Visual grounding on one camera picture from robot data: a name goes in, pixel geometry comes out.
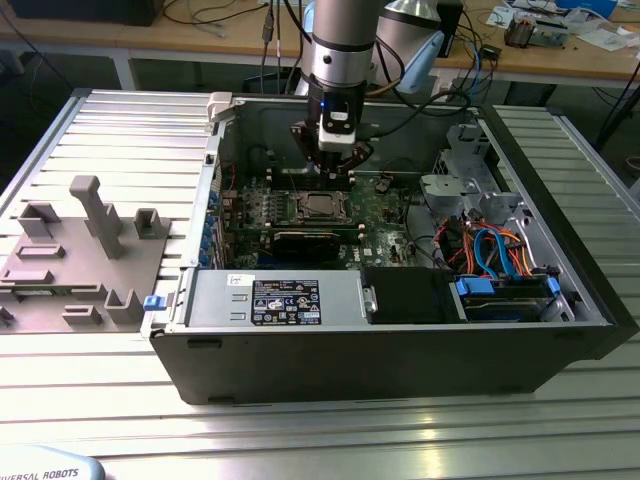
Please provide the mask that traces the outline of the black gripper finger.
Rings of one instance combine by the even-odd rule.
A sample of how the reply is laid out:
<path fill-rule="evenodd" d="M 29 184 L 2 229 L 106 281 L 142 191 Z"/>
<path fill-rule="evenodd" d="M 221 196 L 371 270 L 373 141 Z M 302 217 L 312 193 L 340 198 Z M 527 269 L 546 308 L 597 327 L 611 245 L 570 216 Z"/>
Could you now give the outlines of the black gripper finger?
<path fill-rule="evenodd" d="M 306 169 L 323 178 L 330 176 L 330 155 L 319 146 L 319 134 L 316 127 L 310 127 L 306 122 L 296 122 L 289 127 L 303 159 Z"/>
<path fill-rule="evenodd" d="M 346 175 L 367 161 L 374 153 L 373 146 L 367 141 L 357 141 L 353 145 L 330 154 L 330 177 Z"/>

